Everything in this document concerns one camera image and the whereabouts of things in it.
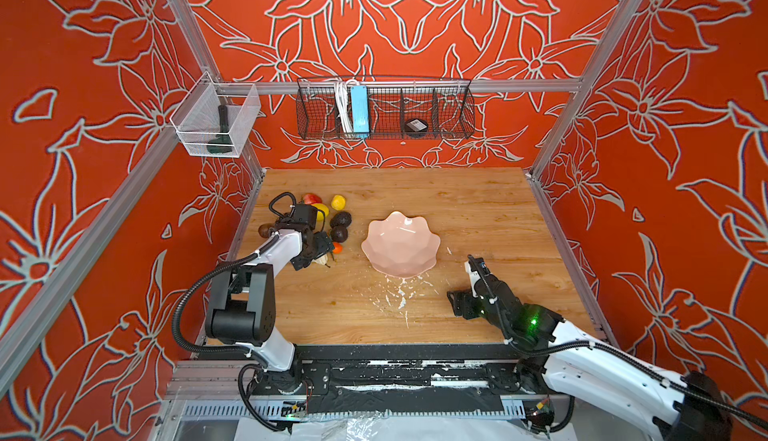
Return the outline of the pink scalloped fruit bowl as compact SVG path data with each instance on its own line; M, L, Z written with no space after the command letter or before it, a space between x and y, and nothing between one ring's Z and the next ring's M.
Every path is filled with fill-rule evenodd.
M423 216L391 212L369 223L361 249L378 272L390 277L417 277L437 264L441 238L431 231Z

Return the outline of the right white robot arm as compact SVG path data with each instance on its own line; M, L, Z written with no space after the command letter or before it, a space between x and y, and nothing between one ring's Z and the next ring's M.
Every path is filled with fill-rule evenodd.
M717 385L629 355L541 305L522 302L480 257L468 256L469 286L447 294L455 316L496 327L527 377L585 401L652 440L728 440L733 421Z

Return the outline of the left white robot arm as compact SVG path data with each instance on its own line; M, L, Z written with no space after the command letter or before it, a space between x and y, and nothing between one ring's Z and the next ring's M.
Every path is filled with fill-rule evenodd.
M245 261L213 277L205 334L223 347L242 348L274 372L289 371L295 347L275 327L275 278L283 268L309 267L333 250L325 232L280 229Z

